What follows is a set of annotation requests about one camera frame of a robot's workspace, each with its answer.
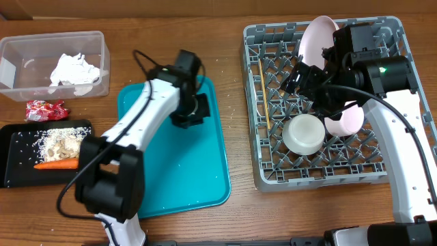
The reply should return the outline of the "pink bowl with food scraps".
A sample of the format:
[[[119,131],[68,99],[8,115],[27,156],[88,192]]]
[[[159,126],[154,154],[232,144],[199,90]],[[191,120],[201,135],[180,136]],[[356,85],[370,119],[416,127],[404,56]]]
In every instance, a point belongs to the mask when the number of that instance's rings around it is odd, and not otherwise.
[[[342,112],[339,120],[324,118],[326,130],[333,136],[345,137],[356,134],[360,131],[364,123],[363,109],[358,105],[353,105]]]

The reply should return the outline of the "white bowl with food scraps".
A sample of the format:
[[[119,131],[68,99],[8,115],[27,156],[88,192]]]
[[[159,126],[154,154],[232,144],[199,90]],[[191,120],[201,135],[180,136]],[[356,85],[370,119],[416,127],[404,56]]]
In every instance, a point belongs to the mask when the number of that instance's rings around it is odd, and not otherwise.
[[[324,142],[325,128],[321,120],[301,114],[288,120],[282,130],[285,146],[295,154],[315,154]]]

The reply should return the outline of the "teal serving tray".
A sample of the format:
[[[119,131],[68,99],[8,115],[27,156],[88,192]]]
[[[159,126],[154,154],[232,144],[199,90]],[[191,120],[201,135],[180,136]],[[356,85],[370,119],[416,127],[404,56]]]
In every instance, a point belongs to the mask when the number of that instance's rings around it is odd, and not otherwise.
[[[166,118],[143,151],[145,193],[137,214],[145,219],[217,206],[230,196],[231,183],[213,82],[200,93],[210,116],[202,124],[179,128]]]

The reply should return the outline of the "wooden chopstick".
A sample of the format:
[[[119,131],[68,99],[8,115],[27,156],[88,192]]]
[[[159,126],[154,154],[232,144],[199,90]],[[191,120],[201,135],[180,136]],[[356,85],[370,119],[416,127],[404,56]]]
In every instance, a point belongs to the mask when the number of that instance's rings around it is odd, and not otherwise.
[[[260,81],[261,81],[261,87],[262,87],[264,111],[265,111],[265,116],[266,116],[266,126],[267,126],[267,129],[270,130],[269,106],[268,106],[266,86],[265,86],[265,81],[264,81],[264,72],[262,69],[262,60],[260,58],[258,59],[258,66],[259,66],[259,75],[260,75]]]

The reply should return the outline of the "pink round plate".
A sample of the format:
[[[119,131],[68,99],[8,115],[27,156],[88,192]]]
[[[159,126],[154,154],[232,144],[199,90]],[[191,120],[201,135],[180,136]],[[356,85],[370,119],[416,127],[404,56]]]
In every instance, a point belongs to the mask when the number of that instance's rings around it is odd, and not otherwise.
[[[328,16],[319,16],[310,22],[300,41],[298,54],[308,66],[325,67],[323,49],[334,45],[333,33],[339,29],[337,23]]]

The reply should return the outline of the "white napkin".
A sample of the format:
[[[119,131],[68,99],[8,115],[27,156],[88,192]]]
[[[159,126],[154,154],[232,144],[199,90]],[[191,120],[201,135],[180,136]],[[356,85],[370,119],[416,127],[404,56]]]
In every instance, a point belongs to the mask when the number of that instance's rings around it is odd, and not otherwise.
[[[69,56],[65,53],[59,58],[56,68],[52,71],[50,87],[62,85],[91,84],[100,77],[100,69],[88,64],[85,56],[78,53]]]

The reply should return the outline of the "orange carrot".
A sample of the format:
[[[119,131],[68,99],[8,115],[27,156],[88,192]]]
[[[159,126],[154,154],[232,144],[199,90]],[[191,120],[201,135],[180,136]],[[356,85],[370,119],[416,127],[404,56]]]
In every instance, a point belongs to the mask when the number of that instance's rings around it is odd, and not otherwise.
[[[79,166],[78,159],[62,159],[39,163],[33,166],[34,169],[77,169]]]

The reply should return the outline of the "red snack wrapper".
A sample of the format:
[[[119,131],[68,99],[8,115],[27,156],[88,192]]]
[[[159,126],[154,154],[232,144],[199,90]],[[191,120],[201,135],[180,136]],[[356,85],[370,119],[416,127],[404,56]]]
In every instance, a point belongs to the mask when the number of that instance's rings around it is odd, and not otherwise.
[[[64,108],[63,100],[53,104],[44,100],[30,100],[26,105],[25,119],[32,122],[63,120],[69,113],[70,110]]]

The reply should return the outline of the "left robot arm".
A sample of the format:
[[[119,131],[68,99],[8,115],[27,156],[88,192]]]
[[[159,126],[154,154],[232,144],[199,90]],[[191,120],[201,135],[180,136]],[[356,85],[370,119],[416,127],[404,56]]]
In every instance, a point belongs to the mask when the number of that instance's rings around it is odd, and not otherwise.
[[[197,80],[204,70],[196,54],[181,50],[173,65],[156,64],[145,73],[140,96],[100,137],[81,142],[79,172],[71,184],[91,219],[102,223],[110,245],[145,245],[138,211],[145,191],[143,154],[166,118],[174,126],[202,124],[210,114]]]

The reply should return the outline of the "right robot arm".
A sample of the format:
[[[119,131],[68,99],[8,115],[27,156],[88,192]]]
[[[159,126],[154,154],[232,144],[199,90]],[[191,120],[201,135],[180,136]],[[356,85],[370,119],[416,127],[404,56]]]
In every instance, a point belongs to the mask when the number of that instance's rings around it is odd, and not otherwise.
[[[393,221],[328,230],[322,245],[435,245],[436,162],[421,119],[419,84],[412,62],[384,57],[369,23],[333,33],[322,52],[324,68],[298,62],[281,89],[298,92],[325,116],[354,101],[378,141],[393,198]]]

